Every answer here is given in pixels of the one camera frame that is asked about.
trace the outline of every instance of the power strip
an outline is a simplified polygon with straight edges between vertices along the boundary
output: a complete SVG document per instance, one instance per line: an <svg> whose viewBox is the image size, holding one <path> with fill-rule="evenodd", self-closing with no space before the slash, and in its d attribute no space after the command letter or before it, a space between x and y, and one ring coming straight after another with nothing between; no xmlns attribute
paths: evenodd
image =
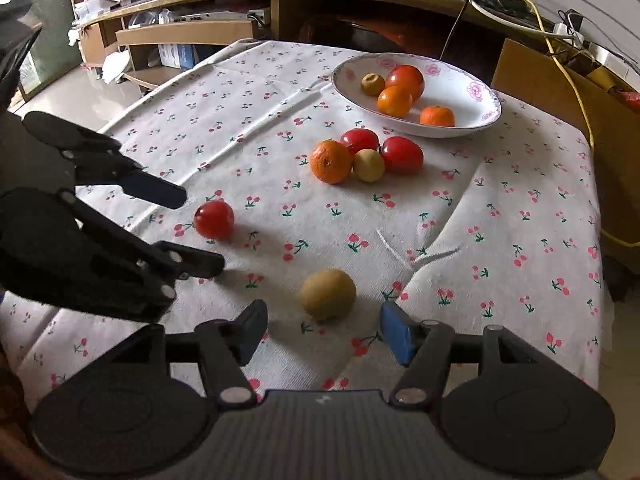
<svg viewBox="0 0 640 480"><path fill-rule="evenodd" d="M564 23L556 23L554 25L554 34L569 34L569 30L566 28L566 25ZM573 41L569 39L563 41L566 41L568 44L573 45L575 48L581 48L582 44L584 43L584 36L580 32L574 30Z"/></svg>
<svg viewBox="0 0 640 480"><path fill-rule="evenodd" d="M609 50L596 43L590 43L588 51L602 66L611 70L629 86L640 92L640 75L618 56L614 56Z"/></svg>

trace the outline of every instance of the red tomato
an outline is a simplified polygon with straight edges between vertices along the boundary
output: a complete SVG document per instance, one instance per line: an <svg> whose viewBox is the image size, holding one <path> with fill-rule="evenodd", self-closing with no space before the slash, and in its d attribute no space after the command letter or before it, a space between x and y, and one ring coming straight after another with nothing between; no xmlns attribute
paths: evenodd
<svg viewBox="0 0 640 480"><path fill-rule="evenodd" d="M386 88L391 86L402 86L406 88L414 101L417 101L424 92L424 78L422 73L411 65L396 66L389 75L386 76Z"/></svg>
<svg viewBox="0 0 640 480"><path fill-rule="evenodd" d="M414 99L409 91L402 86L385 88L378 96L378 111L391 117L402 119L405 117Z"/></svg>
<svg viewBox="0 0 640 480"><path fill-rule="evenodd" d="M222 200L202 204L193 216L198 234L213 240L225 240L234 230L234 210Z"/></svg>
<svg viewBox="0 0 640 480"><path fill-rule="evenodd" d="M347 147L351 155L367 148L377 150L379 145L378 136L366 128L354 128L344 132L340 137L340 143Z"/></svg>
<svg viewBox="0 0 640 480"><path fill-rule="evenodd" d="M424 156L420 146L404 137L389 137L382 144L385 169L395 174L415 174L422 168Z"/></svg>

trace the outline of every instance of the yellow cable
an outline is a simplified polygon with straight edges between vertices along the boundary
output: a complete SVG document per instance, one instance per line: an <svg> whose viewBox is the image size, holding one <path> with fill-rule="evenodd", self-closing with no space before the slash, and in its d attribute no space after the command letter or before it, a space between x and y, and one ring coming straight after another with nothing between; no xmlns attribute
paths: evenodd
<svg viewBox="0 0 640 480"><path fill-rule="evenodd" d="M534 2L532 2L531 0L524 0L525 2L527 2L529 4L529 6L531 7L531 9L533 9L535 15L536 15L536 19L538 20L538 26L540 27L540 30L542 32L545 31L545 26L542 23L542 17L540 16L540 12L538 11L538 8L536 7L536 4ZM593 137L593 129L591 127L591 121L589 120L589 117L587 115L587 110L584 106L584 102L582 102L582 98L580 97L580 92L577 88L577 86L574 83L574 80L571 78L571 75L567 72L567 70L564 68L564 66L562 66L562 64L556 59L556 51L553 48L553 45L551 45L551 41L549 41L549 38L545 37L545 41L546 41L546 46L549 49L549 53L551 54L551 59L554 60L554 63L556 64L556 66L558 67L558 69L560 70L560 72L562 73L562 75L564 75L564 78L569 82L569 85L571 85L571 88L574 91L575 97L578 100L578 104L580 105L580 111L582 112L582 116L584 117L584 122L587 125L587 131L589 132L589 147L591 150L591 157L593 158L593 153L594 153L594 149L595 149L595 140ZM640 247L640 242L635 242L635 243L629 243L629 242L625 242L624 240L621 240L620 238L615 237L614 235L612 235L611 233L605 231L604 229L600 229L600 232L602 234L604 234L607 238L609 238L610 240L612 240L613 242L623 246L623 247L627 247L627 248L636 248L636 247Z"/></svg>

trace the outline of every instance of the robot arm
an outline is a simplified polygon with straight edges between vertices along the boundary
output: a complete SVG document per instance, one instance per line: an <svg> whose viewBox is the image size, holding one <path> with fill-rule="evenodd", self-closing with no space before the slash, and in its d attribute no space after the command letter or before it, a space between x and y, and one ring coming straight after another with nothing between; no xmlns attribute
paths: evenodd
<svg viewBox="0 0 640 480"><path fill-rule="evenodd" d="M18 70L40 26L20 21L30 4L0 6L0 105L15 93ZM169 242L149 245L76 197L76 186L117 184L179 208L185 190L142 171L120 143L60 118L0 112L0 283L30 300L101 316L158 320L175 281L212 278L220 254Z"/></svg>

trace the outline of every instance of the circular base plate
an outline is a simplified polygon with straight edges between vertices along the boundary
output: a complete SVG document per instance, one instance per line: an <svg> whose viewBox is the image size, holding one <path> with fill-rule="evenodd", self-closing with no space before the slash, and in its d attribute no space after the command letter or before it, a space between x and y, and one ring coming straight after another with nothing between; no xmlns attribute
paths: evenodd
<svg viewBox="0 0 640 480"><path fill-rule="evenodd" d="M597 465L613 437L607 402L576 377L504 366L453 390L442 429L469 459L510 474L554 476Z"/></svg>
<svg viewBox="0 0 640 480"><path fill-rule="evenodd" d="M207 423L205 400L140 365L112 364L54 390L33 415L40 450L73 473L128 478L176 460Z"/></svg>

